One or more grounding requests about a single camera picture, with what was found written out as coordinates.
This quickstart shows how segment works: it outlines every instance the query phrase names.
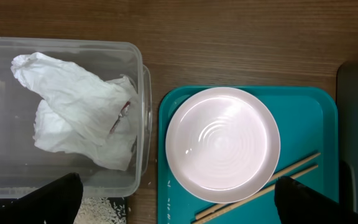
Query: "white cloth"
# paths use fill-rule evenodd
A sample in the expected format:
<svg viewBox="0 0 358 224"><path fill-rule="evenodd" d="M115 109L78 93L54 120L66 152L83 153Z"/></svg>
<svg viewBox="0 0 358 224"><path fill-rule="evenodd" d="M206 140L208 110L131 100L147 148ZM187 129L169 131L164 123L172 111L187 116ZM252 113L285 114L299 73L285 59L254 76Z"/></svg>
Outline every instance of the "white cloth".
<svg viewBox="0 0 358 224"><path fill-rule="evenodd" d="M97 146L80 136L63 118L49 107L45 100L38 106L35 118L35 146L48 152L80 153L99 166L126 170L132 157L132 145L139 125L139 99L127 77L108 83L122 86L132 98L127 114L120 118L106 144Z"/></svg>
<svg viewBox="0 0 358 224"><path fill-rule="evenodd" d="M11 70L18 81L45 99L51 109L85 139L102 146L131 97L73 62L41 53L20 55Z"/></svg>

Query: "teal tray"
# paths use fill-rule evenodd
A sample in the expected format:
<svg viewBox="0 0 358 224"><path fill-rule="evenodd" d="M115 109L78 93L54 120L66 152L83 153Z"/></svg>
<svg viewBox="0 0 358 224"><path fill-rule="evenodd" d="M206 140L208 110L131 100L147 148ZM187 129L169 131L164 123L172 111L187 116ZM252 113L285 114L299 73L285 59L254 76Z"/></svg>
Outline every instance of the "teal tray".
<svg viewBox="0 0 358 224"><path fill-rule="evenodd" d="M160 105L158 223L191 223L195 220L196 213L212 206L212 203L192 196L175 180L165 155L165 134L176 109L189 97L211 87L213 86L177 88L167 94ZM253 94L272 112L281 138L280 160L276 171L311 154L321 152L321 156L289 175L317 163L319 165L317 169L301 176L298 180L337 202L339 197L337 109L333 99L325 91L313 87L234 87ZM270 192L209 223L280 223L273 196L274 192Z"/></svg>

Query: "wooden chopstick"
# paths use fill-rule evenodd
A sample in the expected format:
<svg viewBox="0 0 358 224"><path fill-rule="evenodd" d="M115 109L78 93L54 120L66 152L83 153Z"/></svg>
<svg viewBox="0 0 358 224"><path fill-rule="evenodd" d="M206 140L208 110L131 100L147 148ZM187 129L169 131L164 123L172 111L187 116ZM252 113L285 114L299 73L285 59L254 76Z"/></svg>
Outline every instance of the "wooden chopstick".
<svg viewBox="0 0 358 224"><path fill-rule="evenodd" d="M303 164L306 164L306 163L309 162L310 160L312 160L312 159L314 159L314 158L316 158L316 157L318 157L318 156L320 156L320 155L321 155L321 153L318 152L318 153L313 154L313 155L311 155L311 156L309 156L309 157L307 157L307 158L305 158L305 159L303 159L303 160L301 160L301 161L299 161L299 162L296 162L296 163L290 165L289 167L287 167L287 168L285 168L285 169L283 169L283 170L280 170L280 171L278 171L277 173L275 173L275 174L270 178L270 180L268 180L268 181L269 181L269 182L270 182L270 181L273 181L273 180L275 180L275 179L277 179L277 178L279 178L279 177L281 177L281 176L283 176L283 175L285 175L285 174L287 174L287 173L293 171L294 169L298 168L299 166L302 166ZM203 210L202 212L196 214L196 220L199 220L200 218L203 218L204 216L206 216L206 215L208 215L208 214L210 214L210 213L213 213L213 212L215 212L216 210L218 210L218 209L220 209L220 208L222 208L222 207L225 207L226 205L227 205L227 204L225 204L225 203L219 203L219 204L213 205L213 206L207 208L206 210Z"/></svg>
<svg viewBox="0 0 358 224"><path fill-rule="evenodd" d="M314 165L314 166L312 166L310 168L307 168L307 169L305 169L305 170L303 170L301 172L298 172L298 173L292 175L291 178L296 179L296 178L302 176L303 174L306 174L306 173L312 171L313 169L315 169L317 167L318 167L318 165ZM214 213L212 213L210 215L207 215L207 216L205 216L205 217L203 217L203 218L201 218L199 220L196 220L192 224L206 223L206 222L208 222L208 221L210 221L210 220L212 220L212 219L214 219L216 217L219 217L219 216L225 214L226 212L230 212L231 210L233 210L233 209L235 209L235 208L237 208L237 207L239 207L239 206L241 206L241 205L243 205L243 204L245 204L247 202L250 202L251 200L253 200L253 199L257 198L257 197L260 197L260 196L262 196L262 195L264 195L264 194L266 194L268 192L271 192L272 190L274 190L274 187L275 187L275 184L272 184L271 186L268 186L268 187L258 191L253 196L251 196L249 198L246 198L244 200L241 200L239 202L233 203L231 205L228 205L228 206L218 210L217 212L214 212Z"/></svg>

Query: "white plate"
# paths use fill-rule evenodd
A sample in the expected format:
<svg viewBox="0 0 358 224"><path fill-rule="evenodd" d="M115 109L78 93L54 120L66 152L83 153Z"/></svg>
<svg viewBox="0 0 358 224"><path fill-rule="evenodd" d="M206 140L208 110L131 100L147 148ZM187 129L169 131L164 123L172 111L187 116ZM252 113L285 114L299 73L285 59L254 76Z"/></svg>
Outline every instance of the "white plate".
<svg viewBox="0 0 358 224"><path fill-rule="evenodd" d="M280 155L280 134L267 107L237 88L201 91L173 115L165 140L169 166L191 194L214 203L258 192Z"/></svg>

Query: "wooden table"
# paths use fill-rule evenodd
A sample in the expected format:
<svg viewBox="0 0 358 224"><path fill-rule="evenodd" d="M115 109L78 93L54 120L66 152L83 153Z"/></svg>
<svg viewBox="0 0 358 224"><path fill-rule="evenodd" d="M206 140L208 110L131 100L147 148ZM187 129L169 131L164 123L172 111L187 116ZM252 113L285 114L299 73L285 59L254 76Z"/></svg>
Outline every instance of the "wooden table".
<svg viewBox="0 0 358 224"><path fill-rule="evenodd" d="M149 168L129 223L156 223L158 106L189 84L317 86L358 59L355 0L0 0L0 36L131 42L150 68Z"/></svg>

